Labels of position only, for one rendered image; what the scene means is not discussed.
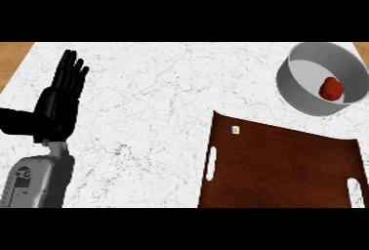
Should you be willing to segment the grey metal pot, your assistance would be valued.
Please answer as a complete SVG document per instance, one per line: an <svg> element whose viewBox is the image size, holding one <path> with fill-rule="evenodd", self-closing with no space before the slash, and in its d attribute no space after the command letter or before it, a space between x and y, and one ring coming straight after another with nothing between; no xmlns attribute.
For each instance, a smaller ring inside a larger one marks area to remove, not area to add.
<svg viewBox="0 0 369 250"><path fill-rule="evenodd" d="M343 85L337 101L325 100L319 94L328 77ZM345 47L328 42L303 42L291 49L280 67L277 86L296 109L314 116L330 116L369 95L369 73Z"/></svg>

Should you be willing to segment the dark brown wooden tray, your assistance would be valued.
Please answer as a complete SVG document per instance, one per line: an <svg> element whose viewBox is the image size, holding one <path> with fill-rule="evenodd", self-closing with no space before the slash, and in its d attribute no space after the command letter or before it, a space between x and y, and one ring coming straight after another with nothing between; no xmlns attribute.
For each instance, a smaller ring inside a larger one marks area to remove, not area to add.
<svg viewBox="0 0 369 250"><path fill-rule="evenodd" d="M349 207L347 180L369 183L359 141L340 140L216 114L200 205L203 207Z"/></svg>

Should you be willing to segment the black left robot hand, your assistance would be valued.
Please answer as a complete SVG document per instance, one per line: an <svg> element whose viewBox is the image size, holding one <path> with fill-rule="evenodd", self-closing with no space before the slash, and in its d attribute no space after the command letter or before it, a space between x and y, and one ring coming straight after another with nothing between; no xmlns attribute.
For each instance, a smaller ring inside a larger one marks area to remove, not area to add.
<svg viewBox="0 0 369 250"><path fill-rule="evenodd" d="M67 50L51 86L38 99L35 111L0 107L0 131L8 135L33 136L38 144L66 142L76 130L80 97L91 68L77 52Z"/></svg>

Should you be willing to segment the red bell pepper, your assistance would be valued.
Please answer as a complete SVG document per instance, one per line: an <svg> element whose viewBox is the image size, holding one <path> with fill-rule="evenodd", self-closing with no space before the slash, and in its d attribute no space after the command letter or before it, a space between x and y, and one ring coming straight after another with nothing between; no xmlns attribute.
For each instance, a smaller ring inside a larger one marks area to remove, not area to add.
<svg viewBox="0 0 369 250"><path fill-rule="evenodd" d="M319 90L321 97L328 101L337 101L343 95L343 85L334 77L328 77Z"/></svg>

